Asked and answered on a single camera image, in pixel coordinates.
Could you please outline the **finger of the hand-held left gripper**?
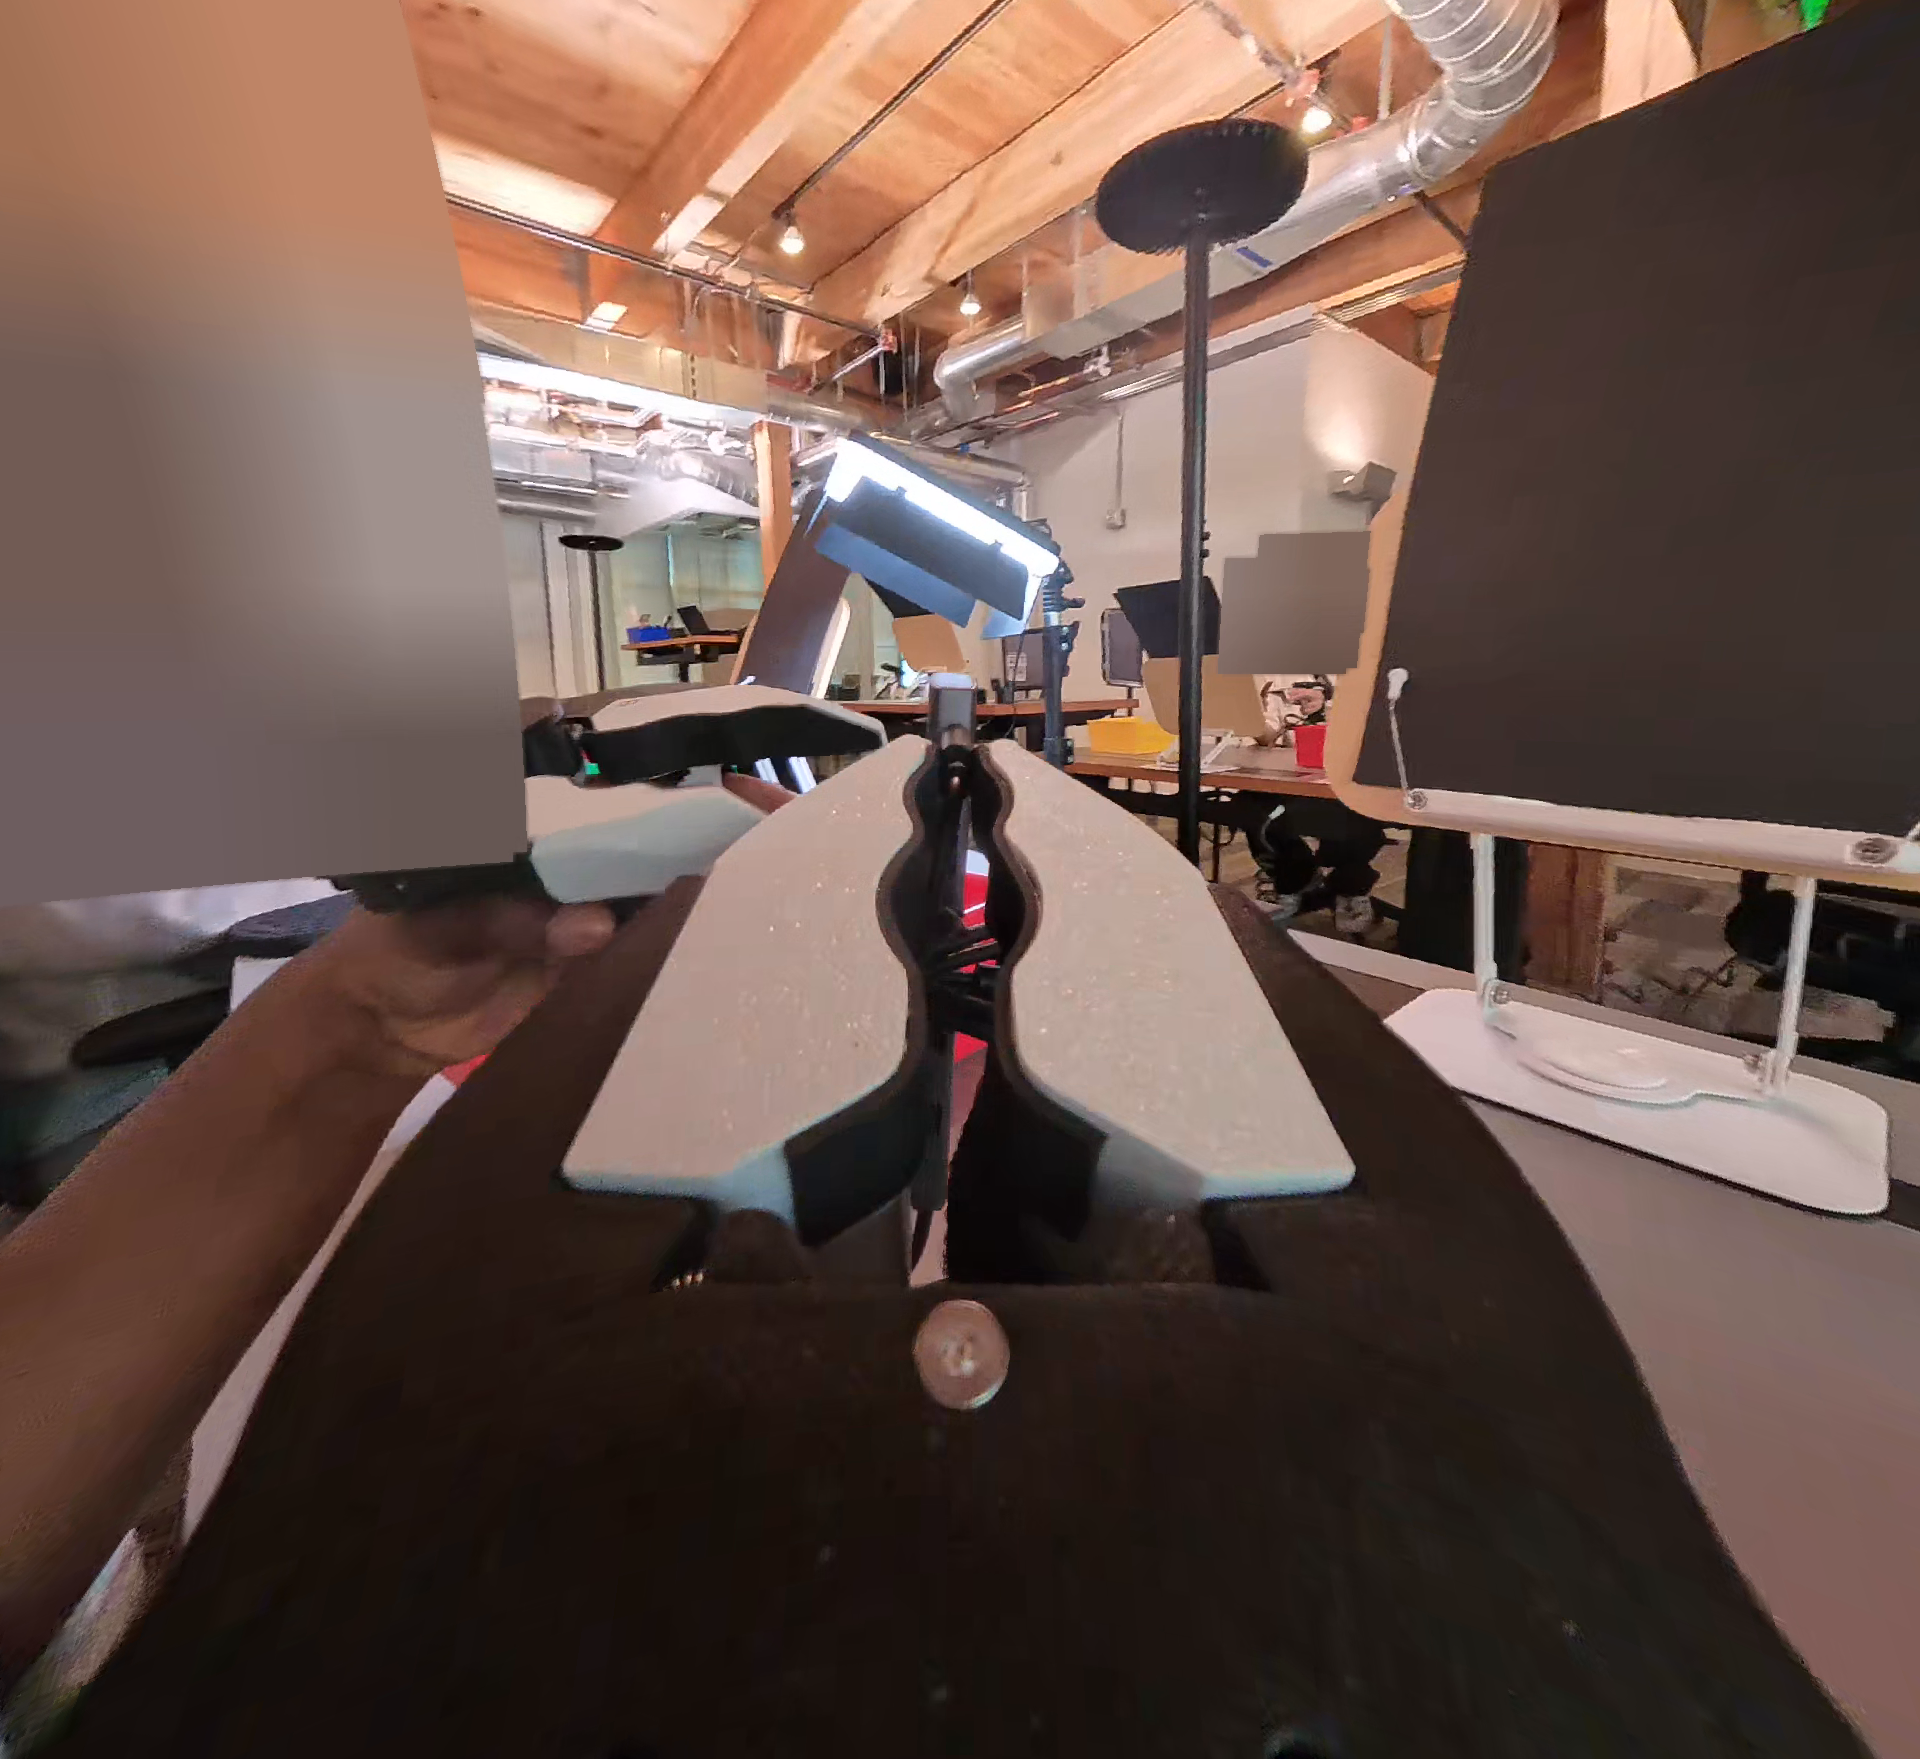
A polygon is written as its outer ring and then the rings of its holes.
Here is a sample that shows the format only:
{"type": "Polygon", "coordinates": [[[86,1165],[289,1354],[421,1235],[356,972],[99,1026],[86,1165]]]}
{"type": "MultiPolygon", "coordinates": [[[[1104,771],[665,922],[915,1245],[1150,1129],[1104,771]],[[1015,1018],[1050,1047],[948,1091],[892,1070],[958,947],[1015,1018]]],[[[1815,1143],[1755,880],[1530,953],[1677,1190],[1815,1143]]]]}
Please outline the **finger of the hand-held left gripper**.
{"type": "Polygon", "coordinates": [[[727,787],[524,785],[530,865],[556,905],[650,900],[709,877],[763,813],[727,787]]]}
{"type": "Polygon", "coordinates": [[[697,768],[864,757],[888,743],[878,720],[847,703],[755,682],[630,694],[600,706],[583,726],[578,787],[659,785],[697,768]]]}

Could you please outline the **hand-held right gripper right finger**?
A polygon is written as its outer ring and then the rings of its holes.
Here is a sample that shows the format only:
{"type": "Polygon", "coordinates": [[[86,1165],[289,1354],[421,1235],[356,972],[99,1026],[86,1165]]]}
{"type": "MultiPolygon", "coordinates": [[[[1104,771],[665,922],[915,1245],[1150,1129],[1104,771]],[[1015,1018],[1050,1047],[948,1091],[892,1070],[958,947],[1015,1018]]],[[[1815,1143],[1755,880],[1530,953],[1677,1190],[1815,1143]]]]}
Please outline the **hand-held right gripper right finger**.
{"type": "Polygon", "coordinates": [[[1355,1162],[1211,884],[1021,746],[981,751],[997,1171],[1049,1235],[1324,1199],[1355,1162]]]}

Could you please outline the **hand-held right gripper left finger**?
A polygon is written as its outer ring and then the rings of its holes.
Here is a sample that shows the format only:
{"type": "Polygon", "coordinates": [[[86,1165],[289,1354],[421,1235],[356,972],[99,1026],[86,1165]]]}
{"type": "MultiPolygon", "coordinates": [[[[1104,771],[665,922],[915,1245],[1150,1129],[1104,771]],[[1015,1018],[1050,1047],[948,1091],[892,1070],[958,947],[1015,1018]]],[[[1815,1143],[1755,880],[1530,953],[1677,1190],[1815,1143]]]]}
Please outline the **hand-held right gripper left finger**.
{"type": "Polygon", "coordinates": [[[818,1247],[925,1154],[925,1005],[884,893],[921,843],[923,740],[761,820],[713,867],[562,1157],[583,1193],[765,1213],[818,1247]]]}

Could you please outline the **red plastic bin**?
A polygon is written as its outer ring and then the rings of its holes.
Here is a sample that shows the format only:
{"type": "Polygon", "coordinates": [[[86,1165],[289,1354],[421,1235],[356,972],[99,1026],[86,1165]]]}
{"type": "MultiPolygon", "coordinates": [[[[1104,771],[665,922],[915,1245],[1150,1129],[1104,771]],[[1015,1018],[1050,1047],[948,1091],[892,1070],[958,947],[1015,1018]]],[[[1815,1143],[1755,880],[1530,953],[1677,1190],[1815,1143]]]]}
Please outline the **red plastic bin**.
{"type": "Polygon", "coordinates": [[[984,856],[966,860],[958,947],[950,955],[948,985],[957,1033],[964,1050],[982,1049],[995,1031],[1001,943],[992,908],[992,877],[984,856]]]}

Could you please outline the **person's left forearm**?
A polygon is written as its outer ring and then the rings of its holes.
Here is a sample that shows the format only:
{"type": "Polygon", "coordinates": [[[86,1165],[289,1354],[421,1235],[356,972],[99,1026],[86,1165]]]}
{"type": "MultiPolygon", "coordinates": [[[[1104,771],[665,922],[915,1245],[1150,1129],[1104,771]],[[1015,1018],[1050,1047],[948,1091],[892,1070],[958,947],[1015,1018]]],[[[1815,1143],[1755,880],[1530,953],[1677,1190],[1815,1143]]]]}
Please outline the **person's left forearm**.
{"type": "Polygon", "coordinates": [[[6,1667],[132,1531],[429,1076],[261,992],[5,1240],[6,1667]]]}

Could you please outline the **person's left hand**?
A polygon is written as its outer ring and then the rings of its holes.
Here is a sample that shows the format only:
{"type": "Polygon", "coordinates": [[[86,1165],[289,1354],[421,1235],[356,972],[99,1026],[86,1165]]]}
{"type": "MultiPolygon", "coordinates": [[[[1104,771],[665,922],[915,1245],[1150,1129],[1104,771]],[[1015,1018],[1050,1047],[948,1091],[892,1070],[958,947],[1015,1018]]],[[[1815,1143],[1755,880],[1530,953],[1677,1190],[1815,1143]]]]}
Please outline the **person's left hand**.
{"type": "Polygon", "coordinates": [[[358,908],[300,959],[300,1005],[328,1066],[421,1084],[492,1050],[613,930],[608,905],[529,897],[358,908]]]}

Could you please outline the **wooden backing board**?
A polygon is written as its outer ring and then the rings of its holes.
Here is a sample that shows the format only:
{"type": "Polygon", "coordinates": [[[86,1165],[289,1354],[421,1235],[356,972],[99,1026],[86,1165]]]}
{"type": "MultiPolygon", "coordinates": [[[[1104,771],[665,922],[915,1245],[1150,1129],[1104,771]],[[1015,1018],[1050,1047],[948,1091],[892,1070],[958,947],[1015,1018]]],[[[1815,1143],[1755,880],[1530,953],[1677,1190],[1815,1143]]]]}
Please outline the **wooden backing board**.
{"type": "Polygon", "coordinates": [[[1325,772],[1336,798],[1389,826],[1486,832],[1528,843],[1599,852],[1627,860],[1677,860],[1758,870],[1775,876],[1855,884],[1904,897],[1918,893],[1916,833],[1836,832],[1781,820],[1664,817],[1563,807],[1511,794],[1419,787],[1398,746],[1386,749],[1386,780],[1361,776],[1363,746],[1386,715],[1384,640],[1404,523],[1414,482],[1404,479],[1375,512],[1367,535],[1367,598],[1358,665],[1333,684],[1325,772]]]}
{"type": "Polygon", "coordinates": [[[851,609],[850,570],[811,543],[784,546],[733,667],[733,684],[775,688],[822,699],[851,609]]]}
{"type": "MultiPolygon", "coordinates": [[[[1183,673],[1178,658],[1141,663],[1143,701],[1154,723],[1172,736],[1181,732],[1183,673]]],[[[1202,658],[1198,726],[1204,739],[1243,739],[1264,744],[1273,736],[1258,673],[1222,671],[1218,658],[1202,658]]]]}

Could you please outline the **black floor lamp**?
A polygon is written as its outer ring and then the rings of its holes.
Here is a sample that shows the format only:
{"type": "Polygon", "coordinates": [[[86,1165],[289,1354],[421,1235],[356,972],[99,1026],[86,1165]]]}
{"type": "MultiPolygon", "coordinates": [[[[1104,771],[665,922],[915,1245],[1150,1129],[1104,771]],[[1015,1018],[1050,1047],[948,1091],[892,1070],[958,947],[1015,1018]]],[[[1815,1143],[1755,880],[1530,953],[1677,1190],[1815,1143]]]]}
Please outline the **black floor lamp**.
{"type": "Polygon", "coordinates": [[[559,536],[559,546],[578,555],[584,564],[584,576],[589,580],[588,609],[594,689],[598,694],[606,694],[609,689],[608,613],[604,594],[604,584],[608,580],[606,558],[622,548],[622,538],[613,538],[604,533],[572,531],[559,536]]]}
{"type": "Polygon", "coordinates": [[[1175,846],[1193,865],[1202,860],[1198,584],[1209,555],[1212,254],[1274,225],[1299,201],[1307,174],[1309,156],[1295,134],[1260,118],[1225,117],[1135,145],[1106,172],[1094,200],[1095,220],[1109,243],[1140,256],[1180,256],[1183,266],[1180,580],[1187,605],[1180,665],[1187,684],[1175,846]]]}

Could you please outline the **wooden office desk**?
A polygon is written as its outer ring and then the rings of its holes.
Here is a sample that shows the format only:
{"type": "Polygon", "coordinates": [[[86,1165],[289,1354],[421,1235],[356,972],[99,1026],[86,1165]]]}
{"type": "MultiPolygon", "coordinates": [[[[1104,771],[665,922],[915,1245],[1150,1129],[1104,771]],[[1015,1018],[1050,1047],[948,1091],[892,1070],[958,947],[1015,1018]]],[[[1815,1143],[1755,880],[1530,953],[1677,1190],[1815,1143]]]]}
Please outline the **wooden office desk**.
{"type": "MultiPolygon", "coordinates": [[[[923,732],[929,718],[929,701],[840,701],[862,716],[882,725],[889,736],[905,732],[923,732]]],[[[1075,699],[1064,703],[1069,732],[1089,730],[1091,723],[1118,716],[1121,706],[1113,699],[1075,699]]],[[[1045,734],[1043,701],[992,701],[976,703],[974,728],[982,739],[1016,736],[1031,751],[1040,749],[1045,734]]],[[[1081,783],[1095,785],[1131,785],[1165,787],[1178,785],[1180,771],[1172,762],[1159,762],[1154,755],[1113,755],[1091,749],[1074,749],[1069,774],[1081,783]]],[[[1260,794],[1299,794],[1333,798],[1332,780],[1324,771],[1300,768],[1296,757],[1281,746],[1250,746],[1232,751],[1220,762],[1201,771],[1201,787],[1212,790],[1249,790],[1260,794]]]]}

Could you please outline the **led light panel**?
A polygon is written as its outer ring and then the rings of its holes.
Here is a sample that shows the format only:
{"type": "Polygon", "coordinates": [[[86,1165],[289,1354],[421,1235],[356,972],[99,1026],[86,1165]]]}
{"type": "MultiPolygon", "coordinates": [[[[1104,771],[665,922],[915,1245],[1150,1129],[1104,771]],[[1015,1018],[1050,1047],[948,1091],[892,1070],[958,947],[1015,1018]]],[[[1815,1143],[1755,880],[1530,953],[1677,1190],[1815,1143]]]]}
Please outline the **led light panel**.
{"type": "Polygon", "coordinates": [[[878,594],[989,640],[1027,627],[1063,562],[1034,523],[869,434],[834,445],[807,533],[878,594]]]}

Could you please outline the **black light stand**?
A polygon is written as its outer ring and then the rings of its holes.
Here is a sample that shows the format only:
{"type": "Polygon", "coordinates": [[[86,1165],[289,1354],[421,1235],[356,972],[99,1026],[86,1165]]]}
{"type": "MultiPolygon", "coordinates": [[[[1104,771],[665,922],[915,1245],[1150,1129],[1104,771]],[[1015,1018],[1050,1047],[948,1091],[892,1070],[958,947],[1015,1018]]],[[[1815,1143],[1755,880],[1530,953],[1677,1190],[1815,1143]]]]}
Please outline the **black light stand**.
{"type": "Polygon", "coordinates": [[[1071,758],[1069,718],[1064,713],[1064,682],[1079,621],[1069,620],[1085,602],[1075,598],[1074,572],[1064,560],[1040,584],[1040,699],[1043,699],[1043,757],[1054,768],[1071,758]]]}

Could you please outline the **white tilting stand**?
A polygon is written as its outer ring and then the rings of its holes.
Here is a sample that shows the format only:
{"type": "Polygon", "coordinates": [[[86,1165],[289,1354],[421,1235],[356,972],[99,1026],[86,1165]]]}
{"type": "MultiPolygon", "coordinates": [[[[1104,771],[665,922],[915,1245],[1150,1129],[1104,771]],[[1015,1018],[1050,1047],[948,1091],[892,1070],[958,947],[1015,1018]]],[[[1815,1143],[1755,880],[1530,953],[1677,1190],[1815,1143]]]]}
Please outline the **white tilting stand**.
{"type": "Polygon", "coordinates": [[[1472,987],[1428,989],[1400,1007],[1388,1028],[1471,1100],[1805,1213],[1883,1216],[1892,1199],[1885,1108],[1812,1076],[1796,1056],[1817,885],[1881,880],[1916,887],[1916,826],[1902,835],[1834,832],[1424,787],[1408,768],[1400,732],[1408,682],[1406,667],[1380,669],[1388,739],[1406,811],[1468,835],[1472,987]],[[1770,1047],[1735,1055],[1515,999],[1494,949],[1500,837],[1656,860],[1751,860],[1789,876],[1788,966],[1770,1047]]]}

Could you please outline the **black office chair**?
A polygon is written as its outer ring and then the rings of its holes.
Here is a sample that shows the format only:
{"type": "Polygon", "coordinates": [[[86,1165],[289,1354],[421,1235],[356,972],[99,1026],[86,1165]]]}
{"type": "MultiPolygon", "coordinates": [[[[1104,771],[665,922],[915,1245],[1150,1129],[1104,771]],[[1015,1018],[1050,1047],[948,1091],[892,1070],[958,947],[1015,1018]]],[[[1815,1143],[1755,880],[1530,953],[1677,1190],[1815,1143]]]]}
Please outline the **black office chair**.
{"type": "MultiPolygon", "coordinates": [[[[1788,979],[1793,897],[1770,876],[1741,871],[1738,902],[1723,932],[1732,957],[1764,983],[1788,979]]],[[[1889,1031],[1878,1050],[1916,1064],[1918,905],[1915,893],[1857,884],[1823,885],[1812,909],[1807,989],[1830,989],[1878,1005],[1889,1031]]]]}

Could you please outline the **black panel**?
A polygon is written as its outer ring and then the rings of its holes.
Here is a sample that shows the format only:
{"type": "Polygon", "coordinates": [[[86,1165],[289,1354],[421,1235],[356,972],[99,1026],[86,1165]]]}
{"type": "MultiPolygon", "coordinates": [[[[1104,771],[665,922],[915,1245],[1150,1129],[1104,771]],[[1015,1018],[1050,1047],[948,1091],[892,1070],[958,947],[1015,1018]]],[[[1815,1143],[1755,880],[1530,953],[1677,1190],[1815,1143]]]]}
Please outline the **black panel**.
{"type": "Polygon", "coordinates": [[[1918,813],[1918,0],[1489,176],[1384,667],[1424,787],[1918,813]]]}

